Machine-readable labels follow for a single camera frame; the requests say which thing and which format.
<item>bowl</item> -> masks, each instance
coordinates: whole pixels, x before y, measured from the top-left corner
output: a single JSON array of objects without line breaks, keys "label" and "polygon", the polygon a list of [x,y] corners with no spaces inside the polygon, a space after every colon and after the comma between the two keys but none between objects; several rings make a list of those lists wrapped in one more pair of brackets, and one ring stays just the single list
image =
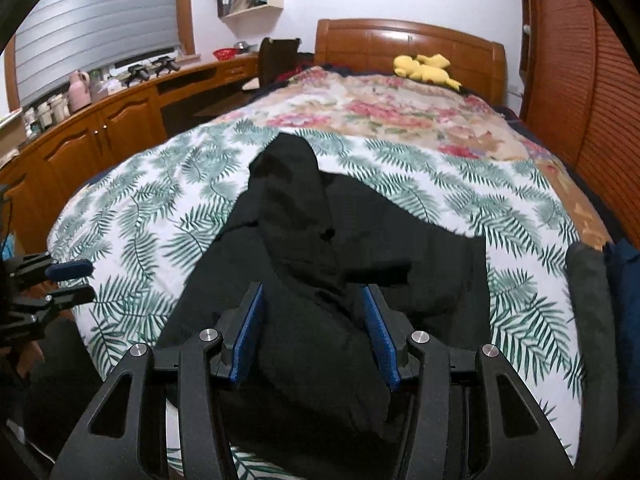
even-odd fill
[{"label": "bowl", "polygon": [[238,51],[234,48],[219,48],[214,51],[213,55],[218,61],[226,61],[228,59],[235,58],[237,52]]}]

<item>window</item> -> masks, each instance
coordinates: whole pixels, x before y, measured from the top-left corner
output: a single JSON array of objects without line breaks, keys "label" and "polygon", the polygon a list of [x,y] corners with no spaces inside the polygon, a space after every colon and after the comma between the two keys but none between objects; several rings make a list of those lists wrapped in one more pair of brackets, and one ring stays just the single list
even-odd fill
[{"label": "window", "polygon": [[16,107],[16,101],[28,105],[60,86],[73,70],[92,70],[180,44],[192,54],[191,3],[190,0],[40,0],[12,43],[15,56],[6,58],[14,64],[12,67],[12,63],[6,63],[5,69],[10,105]]}]

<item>wooden wardrobe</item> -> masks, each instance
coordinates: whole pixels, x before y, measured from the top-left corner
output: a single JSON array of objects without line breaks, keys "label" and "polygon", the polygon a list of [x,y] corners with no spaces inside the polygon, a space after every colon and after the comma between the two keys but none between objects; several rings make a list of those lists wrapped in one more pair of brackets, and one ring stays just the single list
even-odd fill
[{"label": "wooden wardrobe", "polygon": [[589,0],[522,0],[521,117],[640,246],[640,75]]}]

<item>blue cloth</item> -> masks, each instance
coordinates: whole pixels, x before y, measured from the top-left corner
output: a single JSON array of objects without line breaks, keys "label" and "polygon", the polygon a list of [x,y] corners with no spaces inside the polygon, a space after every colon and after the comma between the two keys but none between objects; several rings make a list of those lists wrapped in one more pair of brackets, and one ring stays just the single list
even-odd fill
[{"label": "blue cloth", "polygon": [[13,233],[9,233],[7,235],[6,241],[3,242],[0,240],[0,245],[4,243],[4,248],[2,249],[2,260],[8,260],[9,258],[13,258],[15,254],[15,236]]},{"label": "blue cloth", "polygon": [[628,241],[604,249],[609,288],[614,298],[620,393],[640,407],[640,251]]}]

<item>stuffed animal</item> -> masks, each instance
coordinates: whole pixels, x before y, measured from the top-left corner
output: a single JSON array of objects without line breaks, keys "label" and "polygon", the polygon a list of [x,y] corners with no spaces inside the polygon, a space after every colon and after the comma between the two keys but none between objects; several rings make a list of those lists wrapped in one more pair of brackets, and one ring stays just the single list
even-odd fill
[{"label": "stuffed animal", "polygon": [[440,54],[436,54],[435,56],[431,56],[431,57],[427,57],[427,56],[423,56],[422,54],[418,54],[415,59],[417,59],[419,62],[421,62],[424,65],[429,65],[429,66],[433,66],[434,68],[446,68],[447,66],[451,65],[451,63],[449,62],[449,60],[444,57],[441,56]]},{"label": "stuffed animal", "polygon": [[413,81],[423,83],[446,84],[459,91],[460,83],[451,79],[446,70],[441,68],[449,65],[449,60],[440,54],[432,57],[417,56],[417,59],[410,56],[398,56],[394,59],[394,72],[399,77],[408,77]]},{"label": "stuffed animal", "polygon": [[398,56],[394,59],[394,72],[398,77],[408,77],[414,81],[422,80],[420,62],[410,56]]}]

